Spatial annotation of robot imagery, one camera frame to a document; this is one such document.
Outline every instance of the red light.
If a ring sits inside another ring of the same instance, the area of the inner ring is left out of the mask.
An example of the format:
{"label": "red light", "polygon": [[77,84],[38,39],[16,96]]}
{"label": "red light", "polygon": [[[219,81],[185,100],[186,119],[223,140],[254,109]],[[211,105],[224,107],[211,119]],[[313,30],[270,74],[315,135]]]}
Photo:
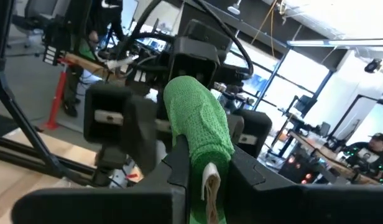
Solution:
{"label": "red light", "polygon": [[288,159],[288,162],[289,163],[293,163],[295,161],[295,158],[294,157],[290,157],[289,159]]}

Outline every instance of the ceiling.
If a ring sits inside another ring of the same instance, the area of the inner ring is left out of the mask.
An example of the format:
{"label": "ceiling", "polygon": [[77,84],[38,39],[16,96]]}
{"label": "ceiling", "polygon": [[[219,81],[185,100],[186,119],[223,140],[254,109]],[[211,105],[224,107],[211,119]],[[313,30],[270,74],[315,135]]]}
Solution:
{"label": "ceiling", "polygon": [[[274,0],[263,0],[272,4]],[[278,0],[284,18],[296,21],[329,39],[383,38],[383,0]]]}

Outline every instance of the black office chair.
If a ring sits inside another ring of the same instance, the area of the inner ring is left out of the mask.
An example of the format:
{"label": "black office chair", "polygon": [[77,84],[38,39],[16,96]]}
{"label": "black office chair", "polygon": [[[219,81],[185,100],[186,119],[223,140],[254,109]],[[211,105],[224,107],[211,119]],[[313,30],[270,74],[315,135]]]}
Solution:
{"label": "black office chair", "polygon": [[24,16],[17,15],[14,11],[12,15],[12,24],[23,34],[25,38],[12,40],[7,43],[7,47],[11,48],[15,44],[24,44],[24,48],[31,46],[33,36],[42,35],[44,28],[49,23],[50,18],[44,17],[35,10],[37,2],[28,0],[24,8]]}

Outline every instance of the red stand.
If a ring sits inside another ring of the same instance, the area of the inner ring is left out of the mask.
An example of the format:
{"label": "red stand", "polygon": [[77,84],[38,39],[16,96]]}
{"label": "red stand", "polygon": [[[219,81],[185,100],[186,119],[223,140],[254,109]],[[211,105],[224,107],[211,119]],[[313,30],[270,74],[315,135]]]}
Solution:
{"label": "red stand", "polygon": [[63,95],[64,87],[66,84],[66,76],[67,76],[66,70],[68,66],[73,65],[73,63],[69,62],[68,60],[64,58],[60,58],[58,59],[58,61],[64,64],[65,67],[63,71],[60,72],[60,78],[59,78],[59,82],[57,83],[55,98],[53,99],[52,107],[50,109],[49,120],[45,124],[45,127],[48,128],[49,130],[54,130],[58,127],[58,124],[56,123],[56,116],[57,116],[57,112],[60,109],[60,103],[62,102],[62,95]]}

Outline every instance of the concrete floor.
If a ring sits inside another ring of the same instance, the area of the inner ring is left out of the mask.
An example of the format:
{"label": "concrete floor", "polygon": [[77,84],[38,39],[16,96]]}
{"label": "concrete floor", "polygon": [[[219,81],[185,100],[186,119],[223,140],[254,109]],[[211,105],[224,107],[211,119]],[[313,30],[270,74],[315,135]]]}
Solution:
{"label": "concrete floor", "polygon": [[[8,49],[6,55],[32,53],[37,49],[24,49],[17,45]],[[55,95],[62,66],[53,67],[43,63],[42,56],[8,57],[5,69],[8,85],[23,113],[36,126],[43,126],[48,120],[50,107]],[[0,114],[11,117],[0,102]],[[99,145],[90,144],[83,139],[82,133],[59,127],[44,134],[68,141],[72,144],[96,151]]]}

